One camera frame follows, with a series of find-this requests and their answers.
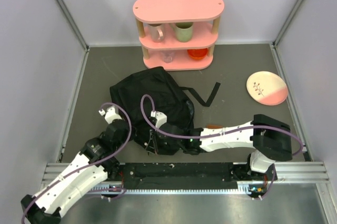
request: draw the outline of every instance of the orange bowl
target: orange bowl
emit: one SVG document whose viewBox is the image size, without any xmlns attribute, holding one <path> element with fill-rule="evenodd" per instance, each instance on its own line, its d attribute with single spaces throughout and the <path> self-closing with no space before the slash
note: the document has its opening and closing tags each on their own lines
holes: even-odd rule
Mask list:
<svg viewBox="0 0 337 224">
<path fill-rule="evenodd" d="M 202 48 L 202 49 L 188 49 L 187 53 L 192 59 L 195 60 L 201 60 L 204 59 L 207 55 L 207 52 L 209 51 L 208 48 Z"/>
</svg>

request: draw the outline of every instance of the shelf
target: shelf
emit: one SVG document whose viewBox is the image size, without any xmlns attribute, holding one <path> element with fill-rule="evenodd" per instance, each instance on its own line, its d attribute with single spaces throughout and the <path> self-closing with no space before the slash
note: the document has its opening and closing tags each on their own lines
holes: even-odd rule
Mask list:
<svg viewBox="0 0 337 224">
<path fill-rule="evenodd" d="M 137 0 L 135 17 L 149 24 L 210 21 L 221 15 L 222 0 Z"/>
<path fill-rule="evenodd" d="M 212 34 L 212 25 L 208 22 L 195 22 L 193 24 L 193 37 L 188 42 L 180 42 L 175 38 L 175 34 L 170 25 L 165 24 L 165 38 L 162 42 L 153 42 L 148 31 L 148 26 L 145 27 L 145 37 L 139 38 L 142 45 L 150 50 L 179 50 L 179 49 L 194 49 L 206 48 L 214 45 L 218 34 Z"/>
<path fill-rule="evenodd" d="M 202 70 L 207 68 L 213 61 L 213 55 L 206 56 L 202 60 L 194 60 L 189 57 L 187 50 L 176 51 L 173 61 L 165 63 L 162 59 L 160 51 L 150 51 L 150 58 L 144 59 L 146 67 L 149 69 L 153 67 L 162 66 L 165 70 Z"/>
</svg>

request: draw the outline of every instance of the wooden post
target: wooden post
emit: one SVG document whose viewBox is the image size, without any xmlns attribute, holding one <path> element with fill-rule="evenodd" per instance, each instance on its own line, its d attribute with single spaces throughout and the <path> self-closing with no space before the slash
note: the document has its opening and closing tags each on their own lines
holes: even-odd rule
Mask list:
<svg viewBox="0 0 337 224">
<path fill-rule="evenodd" d="M 142 50 L 143 50 L 143 56 L 145 59 L 150 59 L 150 55 L 148 54 L 148 50 L 142 46 Z"/>
<path fill-rule="evenodd" d="M 218 33 L 219 31 L 219 24 L 220 24 L 220 17 L 217 17 L 215 20 L 213 20 L 213 26 L 212 26 L 212 33 Z"/>
<path fill-rule="evenodd" d="M 213 56 L 214 47 L 215 47 L 215 45 L 209 47 L 209 52 L 207 53 L 208 56 Z"/>
<path fill-rule="evenodd" d="M 145 31 L 144 31 L 143 22 L 139 21 L 137 18 L 136 18 L 136 22 L 137 22 L 139 37 L 144 38 L 145 37 Z"/>
</svg>

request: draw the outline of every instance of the green mug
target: green mug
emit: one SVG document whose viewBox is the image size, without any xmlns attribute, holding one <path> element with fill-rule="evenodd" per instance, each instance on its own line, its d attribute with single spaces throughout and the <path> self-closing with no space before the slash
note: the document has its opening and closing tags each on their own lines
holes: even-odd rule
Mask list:
<svg viewBox="0 0 337 224">
<path fill-rule="evenodd" d="M 190 41 L 193 35 L 193 22 L 170 24 L 174 30 L 175 37 L 180 42 Z"/>
</svg>

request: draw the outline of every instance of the black bag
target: black bag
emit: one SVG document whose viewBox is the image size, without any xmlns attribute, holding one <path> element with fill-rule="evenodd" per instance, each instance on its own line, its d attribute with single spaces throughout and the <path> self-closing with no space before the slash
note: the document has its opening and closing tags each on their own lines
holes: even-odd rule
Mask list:
<svg viewBox="0 0 337 224">
<path fill-rule="evenodd" d="M 181 146 L 175 142 L 155 144 L 153 130 L 142 116 L 140 107 L 142 96 L 148 94 L 153 98 L 156 111 L 166 114 L 169 124 L 188 131 L 194 128 L 194 105 L 183 90 L 189 90 L 199 103 L 209 107 L 219 86 L 220 83 L 216 83 L 209 99 L 204 102 L 194 89 L 179 87 L 164 68 L 155 67 L 134 73 L 111 86 L 110 95 L 112 102 L 120 105 L 130 116 L 132 126 L 136 129 L 133 135 L 136 143 L 151 153 L 172 155 Z M 144 110 L 146 115 L 150 116 L 152 107 L 149 99 L 144 101 Z"/>
</svg>

